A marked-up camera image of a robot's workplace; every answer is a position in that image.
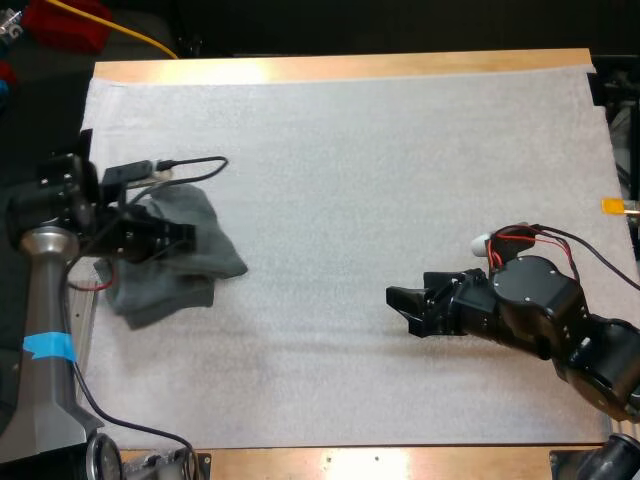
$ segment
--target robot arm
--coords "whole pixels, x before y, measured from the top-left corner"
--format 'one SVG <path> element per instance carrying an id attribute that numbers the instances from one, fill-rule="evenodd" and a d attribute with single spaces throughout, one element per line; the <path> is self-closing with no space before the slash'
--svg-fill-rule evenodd
<path id="1" fill-rule="evenodd" d="M 640 330 L 592 314 L 576 280 L 545 258 L 509 252 L 514 246 L 496 245 L 507 260 L 488 278 L 480 269 L 427 272 L 423 289 L 389 287 L 387 304 L 413 335 L 474 335 L 550 359 L 591 405 L 640 422 Z"/>

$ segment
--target wooden table edge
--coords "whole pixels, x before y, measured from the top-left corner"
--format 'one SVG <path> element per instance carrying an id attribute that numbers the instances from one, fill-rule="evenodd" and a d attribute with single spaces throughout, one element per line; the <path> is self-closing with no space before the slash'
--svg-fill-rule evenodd
<path id="1" fill-rule="evenodd" d="M 263 84 L 590 65 L 586 48 L 98 62 L 94 78 L 156 85 Z"/>

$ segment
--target towel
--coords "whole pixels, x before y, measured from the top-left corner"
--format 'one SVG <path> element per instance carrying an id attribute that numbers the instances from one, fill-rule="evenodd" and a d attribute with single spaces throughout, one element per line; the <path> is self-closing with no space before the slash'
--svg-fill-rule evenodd
<path id="1" fill-rule="evenodd" d="M 159 189 L 141 204 L 156 217 L 195 225 L 196 248 L 186 254 L 169 252 L 166 257 L 142 263 L 115 261 L 117 281 L 107 290 L 107 299 L 132 329 L 150 325 L 183 308 L 210 307 L 216 279 L 247 272 L 199 188 L 174 185 Z M 95 268 L 103 282 L 111 278 L 108 261 L 98 260 Z"/>

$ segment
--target red wire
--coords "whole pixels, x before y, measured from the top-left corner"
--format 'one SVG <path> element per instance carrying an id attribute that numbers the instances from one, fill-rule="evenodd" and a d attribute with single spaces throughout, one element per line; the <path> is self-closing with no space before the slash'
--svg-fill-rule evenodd
<path id="1" fill-rule="evenodd" d="M 74 290 L 78 290 L 80 292 L 100 292 L 102 290 L 106 290 L 107 288 L 113 286 L 114 282 L 116 281 L 116 267 L 113 265 L 113 262 L 109 263 L 111 264 L 111 278 L 108 282 L 103 283 L 102 285 L 96 285 L 95 287 L 81 287 L 79 285 L 72 284 L 71 282 L 69 282 L 69 285 Z"/>
<path id="2" fill-rule="evenodd" d="M 542 243 L 549 243 L 551 245 L 555 245 L 556 247 L 560 247 L 562 249 L 562 251 L 567 255 L 567 257 L 569 257 L 569 259 L 572 260 L 571 257 L 571 252 L 561 243 L 559 242 L 554 242 L 552 240 L 544 240 L 542 238 L 532 238 L 532 237 L 525 237 L 524 235 L 496 235 L 497 238 L 501 238 L 502 240 L 522 240 L 522 241 L 527 241 L 527 242 L 542 242 Z"/>

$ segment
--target table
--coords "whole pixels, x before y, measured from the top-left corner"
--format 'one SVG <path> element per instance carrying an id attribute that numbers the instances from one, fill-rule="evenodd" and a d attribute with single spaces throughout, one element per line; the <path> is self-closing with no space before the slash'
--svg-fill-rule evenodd
<path id="1" fill-rule="evenodd" d="M 260 84 L 502 72 L 591 64 L 587 49 L 97 63 L 95 78 L 153 84 Z M 548 480 L 569 447 L 371 447 L 209 450 L 216 480 Z M 130 458 L 136 452 L 123 452 Z"/>

